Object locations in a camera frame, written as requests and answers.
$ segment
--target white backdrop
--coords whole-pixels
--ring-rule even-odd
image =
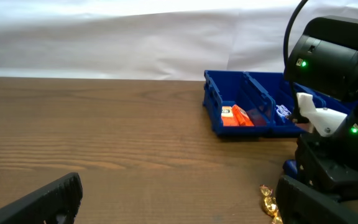
[[[203,70],[282,72],[298,0],[0,0],[0,76],[203,80]],[[290,48],[318,16],[358,19],[356,0],[309,0]]]

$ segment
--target white plastic part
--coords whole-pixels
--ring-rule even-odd
[[[309,119],[317,132],[328,137],[335,133],[347,114],[329,108],[316,108],[313,103],[313,95],[297,93],[299,109],[302,116]]]

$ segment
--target wooden table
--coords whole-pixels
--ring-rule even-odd
[[[269,223],[294,139],[219,139],[203,82],[0,78],[0,207],[80,174],[81,223]]]

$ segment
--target gold candy wrapper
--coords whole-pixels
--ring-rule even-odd
[[[262,210],[273,218],[272,224],[283,224],[281,219],[280,212],[278,212],[278,207],[276,203],[276,198],[273,197],[273,189],[267,187],[266,185],[261,185],[259,187],[260,192],[263,195],[262,198]]]

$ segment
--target green led light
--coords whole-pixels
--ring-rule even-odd
[[[351,128],[351,132],[355,134],[358,133],[358,130],[356,128]]]

